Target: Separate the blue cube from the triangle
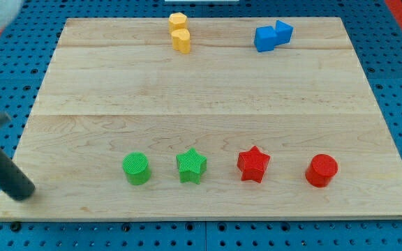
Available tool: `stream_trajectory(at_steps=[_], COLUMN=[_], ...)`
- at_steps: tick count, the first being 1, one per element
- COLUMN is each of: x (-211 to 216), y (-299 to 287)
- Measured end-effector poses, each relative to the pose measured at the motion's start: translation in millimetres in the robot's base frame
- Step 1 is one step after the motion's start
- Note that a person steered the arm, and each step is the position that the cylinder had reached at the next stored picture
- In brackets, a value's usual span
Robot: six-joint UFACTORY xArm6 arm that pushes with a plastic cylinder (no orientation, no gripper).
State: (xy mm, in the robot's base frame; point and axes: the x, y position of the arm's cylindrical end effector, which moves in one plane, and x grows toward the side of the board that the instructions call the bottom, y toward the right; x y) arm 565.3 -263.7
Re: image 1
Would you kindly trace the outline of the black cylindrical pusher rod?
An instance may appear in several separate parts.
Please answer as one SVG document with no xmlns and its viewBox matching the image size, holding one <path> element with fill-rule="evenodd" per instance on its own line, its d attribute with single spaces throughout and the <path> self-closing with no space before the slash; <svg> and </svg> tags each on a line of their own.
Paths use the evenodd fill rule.
<svg viewBox="0 0 402 251">
<path fill-rule="evenodd" d="M 0 190 L 15 201 L 22 201 L 32 196 L 35 189 L 32 181 L 0 148 Z"/>
</svg>

